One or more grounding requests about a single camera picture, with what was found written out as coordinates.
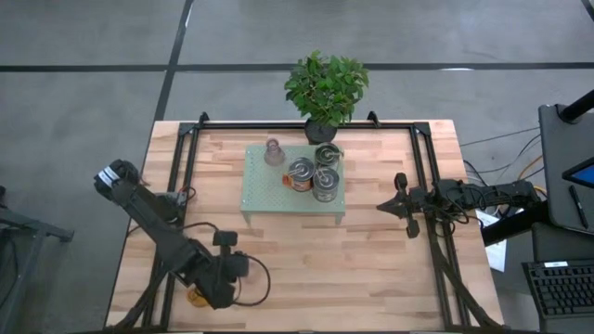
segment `potted plant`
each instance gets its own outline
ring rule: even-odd
[[[291,100],[305,122],[310,144],[330,142],[340,124],[350,122],[355,103],[369,86],[368,70],[356,59],[321,57],[319,51],[299,59],[285,83],[287,100]]]

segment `black keyboard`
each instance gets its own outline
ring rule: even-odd
[[[543,319],[594,316],[594,260],[522,266]]]

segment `green perforated platform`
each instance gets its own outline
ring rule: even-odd
[[[341,181],[336,199],[322,203],[314,198],[311,190],[297,192],[282,184],[282,175],[289,170],[289,165],[297,158],[306,157],[314,160],[315,146],[281,146],[285,151],[285,162],[272,167],[264,161],[266,147],[249,145],[245,151],[243,172],[243,190],[241,192],[241,213],[249,224],[254,213],[303,213],[327,214],[335,216],[336,224],[344,217],[344,175],[342,163],[337,167]]]

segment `wooden table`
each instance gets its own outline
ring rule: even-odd
[[[155,123],[143,174],[153,192],[166,190],[178,124]],[[454,123],[430,124],[441,177],[466,179]],[[186,219],[187,224],[208,221],[237,231],[237,249],[261,259],[270,269],[268,300],[253,308],[195,308],[187,302],[187,289],[176,283],[169,329],[442,329],[422,215],[416,215],[420,235],[408,239],[406,220],[375,209],[394,196],[397,172],[407,174],[409,186],[419,183],[409,133],[339,131],[334,143],[345,150],[347,206],[341,225],[336,226],[332,217],[257,215],[249,228],[239,211],[244,151],[246,145],[262,144],[268,137],[277,138],[281,146],[306,143],[303,130],[201,130],[192,179],[198,195],[188,204]],[[430,175],[422,139],[420,146]],[[178,185],[183,173],[179,175]],[[187,230],[187,235],[209,245],[212,232],[201,227]],[[502,323],[479,226],[458,225],[455,242],[464,283],[489,315]],[[108,325],[125,315],[148,284],[153,255],[154,244],[144,232],[138,230],[127,239]],[[251,275],[243,279],[241,300],[255,301],[264,292],[264,272],[251,265]],[[451,286],[448,293],[456,317]],[[156,316],[160,304],[155,307]]]

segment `black pot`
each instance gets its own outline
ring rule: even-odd
[[[311,119],[305,122],[305,136],[309,145],[331,142],[336,136],[338,129],[330,125],[320,125]]]

